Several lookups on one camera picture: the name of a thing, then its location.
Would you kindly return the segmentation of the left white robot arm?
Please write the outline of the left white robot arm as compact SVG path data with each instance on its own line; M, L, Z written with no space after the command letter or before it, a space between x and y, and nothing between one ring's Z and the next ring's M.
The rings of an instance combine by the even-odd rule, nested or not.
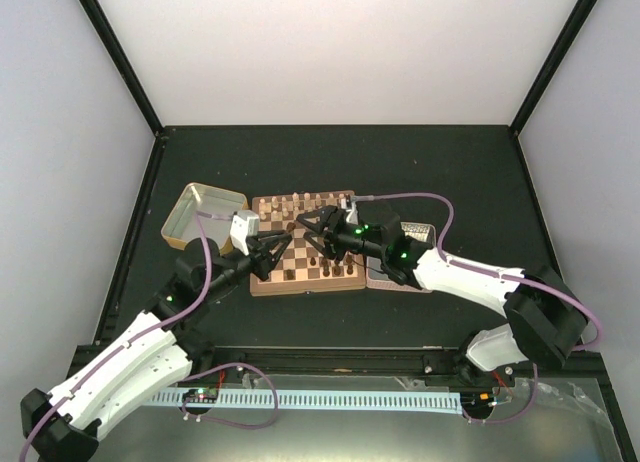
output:
M118 338L64 382L23 397L19 458L35 450L44 461L87 461L117 424L159 391L226 371L193 327L205 300L224 298L250 276L267 279L291 240L283 230L242 230L226 254L206 236L188 243L167 284Z

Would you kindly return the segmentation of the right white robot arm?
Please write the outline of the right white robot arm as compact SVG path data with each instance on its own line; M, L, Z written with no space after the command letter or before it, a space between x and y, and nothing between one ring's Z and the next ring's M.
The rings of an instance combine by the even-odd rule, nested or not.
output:
M407 234L387 205L370 205L361 217L345 207L326 206L296 220L327 259L350 254L376 259L399 286L454 295L503 317L505 324L470 336L455 359L456 376L467 385L522 362L561 369L587 326L587 315L552 269L528 273L452 256Z

